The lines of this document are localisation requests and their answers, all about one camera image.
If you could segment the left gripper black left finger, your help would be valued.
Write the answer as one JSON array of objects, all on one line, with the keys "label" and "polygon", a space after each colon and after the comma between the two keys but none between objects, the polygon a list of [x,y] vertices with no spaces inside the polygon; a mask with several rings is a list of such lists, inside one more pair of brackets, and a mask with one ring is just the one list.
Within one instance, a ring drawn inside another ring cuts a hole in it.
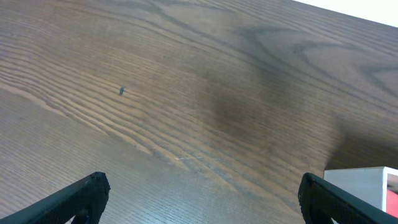
[{"label": "left gripper black left finger", "polygon": [[1,219],[1,224],[90,223],[106,208],[111,187],[104,172],[94,172],[48,197]]}]

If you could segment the white cardboard box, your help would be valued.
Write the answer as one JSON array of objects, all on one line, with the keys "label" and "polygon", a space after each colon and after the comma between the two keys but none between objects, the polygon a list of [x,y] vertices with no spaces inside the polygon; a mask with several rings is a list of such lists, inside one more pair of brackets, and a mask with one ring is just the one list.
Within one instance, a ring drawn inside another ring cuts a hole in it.
[{"label": "white cardboard box", "polygon": [[390,167],[325,170],[324,179],[383,212],[387,189],[397,193],[397,170]]}]

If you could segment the red toy car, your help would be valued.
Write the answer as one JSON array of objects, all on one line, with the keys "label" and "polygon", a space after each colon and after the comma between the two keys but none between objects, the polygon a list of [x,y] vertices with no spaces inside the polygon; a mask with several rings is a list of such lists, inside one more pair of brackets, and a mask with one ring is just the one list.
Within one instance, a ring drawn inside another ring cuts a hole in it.
[{"label": "red toy car", "polygon": [[389,189],[386,194],[386,213],[398,217],[398,194]]}]

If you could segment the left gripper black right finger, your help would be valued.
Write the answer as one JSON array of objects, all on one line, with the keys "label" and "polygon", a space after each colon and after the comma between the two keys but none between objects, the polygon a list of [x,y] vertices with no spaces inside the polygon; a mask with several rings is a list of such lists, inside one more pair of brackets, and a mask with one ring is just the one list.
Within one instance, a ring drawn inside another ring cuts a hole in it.
[{"label": "left gripper black right finger", "polygon": [[313,173],[305,173],[298,202],[306,224],[397,224],[397,218]]}]

